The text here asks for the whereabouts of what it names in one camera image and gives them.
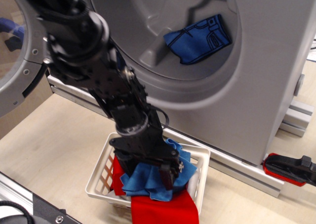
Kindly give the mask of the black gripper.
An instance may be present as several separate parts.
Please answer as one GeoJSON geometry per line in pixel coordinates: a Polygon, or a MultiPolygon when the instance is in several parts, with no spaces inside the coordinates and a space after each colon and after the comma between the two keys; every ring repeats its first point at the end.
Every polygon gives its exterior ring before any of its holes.
{"type": "Polygon", "coordinates": [[[172,190],[175,180],[184,168],[179,152],[166,144],[162,138],[160,120],[127,124],[117,120],[119,138],[110,142],[124,172],[131,177],[139,163],[159,167],[159,175],[166,190],[172,190]]]}

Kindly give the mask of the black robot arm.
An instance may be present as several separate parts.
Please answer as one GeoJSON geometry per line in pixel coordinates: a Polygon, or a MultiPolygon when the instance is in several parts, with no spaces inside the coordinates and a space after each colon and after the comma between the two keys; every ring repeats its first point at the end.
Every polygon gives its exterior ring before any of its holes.
{"type": "Polygon", "coordinates": [[[162,139],[158,109],[110,38],[105,20],[84,0],[26,0],[47,37],[48,67],[67,85],[86,88],[115,121],[119,138],[111,141],[123,170],[139,163],[158,167],[166,189],[182,171],[179,153],[162,139]]]}

